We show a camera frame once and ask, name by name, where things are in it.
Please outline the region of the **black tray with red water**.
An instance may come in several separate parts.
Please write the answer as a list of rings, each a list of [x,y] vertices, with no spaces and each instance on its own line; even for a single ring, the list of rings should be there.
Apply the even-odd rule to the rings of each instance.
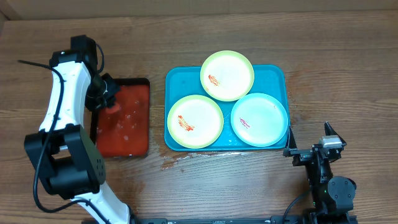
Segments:
[[[105,110],[91,115],[90,138],[105,158],[145,157],[149,150],[150,81],[146,78],[119,78],[121,87],[115,114]]]

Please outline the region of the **orange green scrub sponge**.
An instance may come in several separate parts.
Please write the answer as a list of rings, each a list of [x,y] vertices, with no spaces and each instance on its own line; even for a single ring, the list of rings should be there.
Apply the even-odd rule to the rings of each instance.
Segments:
[[[112,107],[106,108],[105,112],[106,112],[106,114],[115,114],[120,109],[121,109],[121,107],[120,107],[119,103],[115,103]]]

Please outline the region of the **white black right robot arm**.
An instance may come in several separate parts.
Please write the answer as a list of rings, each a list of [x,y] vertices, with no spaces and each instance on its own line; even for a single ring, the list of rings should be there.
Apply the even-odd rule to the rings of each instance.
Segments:
[[[352,179],[334,176],[330,164],[341,158],[346,141],[326,122],[325,135],[310,149],[298,149],[293,131],[289,131],[288,146],[283,156],[292,157],[293,166],[304,166],[309,190],[299,195],[285,210],[282,223],[341,223],[358,222],[353,210],[356,183]],[[300,216],[288,216],[290,209],[308,194],[312,196],[313,208],[305,209]]]

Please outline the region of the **yellow-green plate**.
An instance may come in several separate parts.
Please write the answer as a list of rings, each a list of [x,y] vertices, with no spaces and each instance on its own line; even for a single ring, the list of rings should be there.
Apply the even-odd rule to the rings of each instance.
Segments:
[[[176,143],[188,149],[201,149],[220,137],[224,116],[220,106],[211,98],[189,95],[171,107],[166,125]]]
[[[251,90],[254,84],[254,68],[241,53],[222,50],[211,54],[203,62],[200,82],[212,98],[236,101]]]

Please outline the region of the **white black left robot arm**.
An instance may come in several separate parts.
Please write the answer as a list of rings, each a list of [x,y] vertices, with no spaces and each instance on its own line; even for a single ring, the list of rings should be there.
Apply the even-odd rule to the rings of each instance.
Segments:
[[[90,85],[100,97],[96,107],[107,105],[97,63],[95,56],[66,50],[54,52],[46,66],[53,75],[49,107],[39,131],[24,140],[35,169],[32,195],[46,213],[79,204],[98,223],[132,223],[131,209],[106,183],[104,158],[83,125]]]

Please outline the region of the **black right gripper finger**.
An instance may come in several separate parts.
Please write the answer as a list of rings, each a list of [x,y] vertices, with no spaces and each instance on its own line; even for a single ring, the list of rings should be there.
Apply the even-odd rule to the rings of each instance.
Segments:
[[[292,131],[292,127],[289,126],[289,143],[288,143],[289,150],[297,150],[297,144],[294,138],[294,133]]]
[[[326,136],[340,136],[331,126],[331,124],[326,121],[324,123],[324,130],[325,130],[325,135]]]

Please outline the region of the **light blue plate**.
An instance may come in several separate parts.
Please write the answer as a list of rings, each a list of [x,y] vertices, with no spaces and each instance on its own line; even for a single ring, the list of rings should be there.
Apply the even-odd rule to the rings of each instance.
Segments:
[[[251,93],[238,100],[230,120],[237,137],[254,147],[268,147],[279,142],[289,125],[281,102],[265,93]]]

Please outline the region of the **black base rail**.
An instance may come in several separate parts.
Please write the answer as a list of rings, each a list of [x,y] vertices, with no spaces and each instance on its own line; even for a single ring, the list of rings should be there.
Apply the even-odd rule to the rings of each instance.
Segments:
[[[94,220],[84,220],[81,224],[97,224]],[[281,224],[282,215],[274,215],[269,218],[234,218],[230,220],[226,219],[185,219],[185,220],[167,220],[166,218],[142,218],[133,220],[131,223],[141,224]],[[309,220],[301,217],[300,215],[288,215],[285,218],[285,224],[303,224],[311,223]],[[358,224],[356,216],[350,216],[348,219],[337,218],[336,220],[325,220],[321,219],[315,223],[351,223]]]

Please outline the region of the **teal plastic serving tray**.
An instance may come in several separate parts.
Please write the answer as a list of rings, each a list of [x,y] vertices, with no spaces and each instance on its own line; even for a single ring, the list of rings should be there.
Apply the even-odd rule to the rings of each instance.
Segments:
[[[275,65],[254,65],[254,84],[251,93],[265,93],[277,99],[286,111],[289,110],[288,98],[283,71]],[[169,71],[165,78],[165,116],[171,107],[181,98],[188,95],[208,94],[200,81],[201,67],[176,67]],[[234,133],[230,121],[230,112],[234,102],[216,101],[224,115],[224,126],[219,138],[201,151],[251,151],[259,150],[240,140]]]

